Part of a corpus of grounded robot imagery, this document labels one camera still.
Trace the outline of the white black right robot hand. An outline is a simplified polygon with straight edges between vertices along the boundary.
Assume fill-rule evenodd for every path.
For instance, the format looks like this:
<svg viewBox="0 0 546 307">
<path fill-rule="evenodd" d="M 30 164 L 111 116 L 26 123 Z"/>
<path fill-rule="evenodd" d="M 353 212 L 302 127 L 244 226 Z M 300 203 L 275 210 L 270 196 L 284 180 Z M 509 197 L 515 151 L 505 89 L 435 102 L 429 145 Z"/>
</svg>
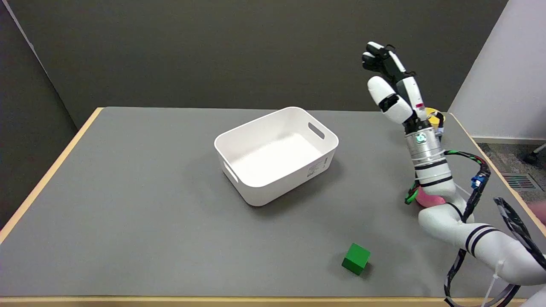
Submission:
<svg viewBox="0 0 546 307">
<path fill-rule="evenodd" d="M 394 46 L 369 41 L 361 60 L 365 70 L 377 73 L 367 81 L 367 89 L 384 116 L 404 126 L 406 134 L 432 126 L 416 73 L 406 70 Z"/>
</svg>

